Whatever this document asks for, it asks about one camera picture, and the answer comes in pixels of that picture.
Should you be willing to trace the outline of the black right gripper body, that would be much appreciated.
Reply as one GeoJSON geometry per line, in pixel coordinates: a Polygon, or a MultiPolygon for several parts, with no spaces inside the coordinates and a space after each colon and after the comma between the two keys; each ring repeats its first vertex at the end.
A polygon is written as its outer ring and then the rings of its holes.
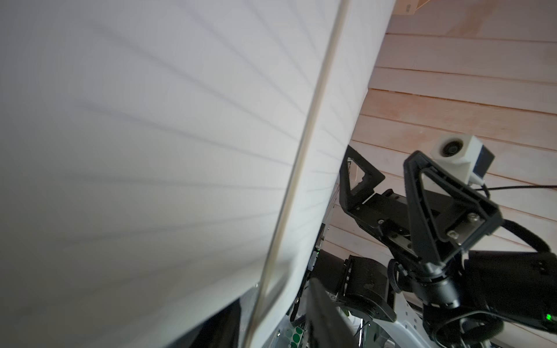
{"type": "MultiPolygon", "coordinates": [[[[425,190],[426,200],[432,214],[437,217],[453,202],[446,194],[425,190]]],[[[411,243],[406,197],[388,190],[372,197],[379,211],[371,214],[349,215],[358,226],[390,250],[395,260],[395,274],[398,278],[460,278],[464,272],[461,252],[444,265],[434,265],[416,256],[411,243]]]]}

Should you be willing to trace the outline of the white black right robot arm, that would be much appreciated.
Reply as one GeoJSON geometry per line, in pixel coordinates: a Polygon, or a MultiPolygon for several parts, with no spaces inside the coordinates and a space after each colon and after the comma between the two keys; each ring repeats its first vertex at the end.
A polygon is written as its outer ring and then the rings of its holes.
{"type": "Polygon", "coordinates": [[[384,175],[348,148],[339,171],[344,212],[391,252],[387,265],[322,252],[311,278],[361,318],[401,322],[403,293],[422,302],[422,339],[481,347],[506,323],[556,332],[556,256],[423,152],[403,164],[404,196],[378,194],[384,175]]]}

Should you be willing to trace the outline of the purple cover notebook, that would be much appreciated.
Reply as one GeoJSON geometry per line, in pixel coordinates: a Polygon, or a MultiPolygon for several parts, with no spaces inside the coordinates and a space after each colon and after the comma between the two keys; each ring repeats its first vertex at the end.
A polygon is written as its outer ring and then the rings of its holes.
{"type": "Polygon", "coordinates": [[[3,1],[1,346],[291,306],[393,1],[3,1]]]}

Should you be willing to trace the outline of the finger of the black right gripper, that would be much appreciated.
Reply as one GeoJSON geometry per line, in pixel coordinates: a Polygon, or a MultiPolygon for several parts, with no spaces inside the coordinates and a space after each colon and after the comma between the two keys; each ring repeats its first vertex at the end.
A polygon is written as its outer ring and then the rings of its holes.
{"type": "Polygon", "coordinates": [[[449,174],[423,152],[411,154],[403,163],[403,172],[411,243],[416,256],[422,261],[444,265],[503,224],[503,215],[496,203],[449,174]],[[431,206],[426,200],[422,175],[453,198],[452,204],[437,217],[432,214],[431,206]],[[482,224],[458,244],[447,233],[466,219],[469,213],[478,214],[482,224]]]}
{"type": "Polygon", "coordinates": [[[372,197],[374,189],[385,180],[352,146],[348,146],[339,171],[339,202],[349,215],[378,213],[372,197]]]}

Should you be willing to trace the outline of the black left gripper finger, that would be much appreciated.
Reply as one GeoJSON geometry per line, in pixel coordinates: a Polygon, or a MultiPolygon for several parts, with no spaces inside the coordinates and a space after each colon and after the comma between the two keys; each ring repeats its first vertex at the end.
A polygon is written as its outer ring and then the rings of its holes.
{"type": "Polygon", "coordinates": [[[309,347],[358,347],[349,326],[316,278],[309,280],[306,329],[309,347]]]}

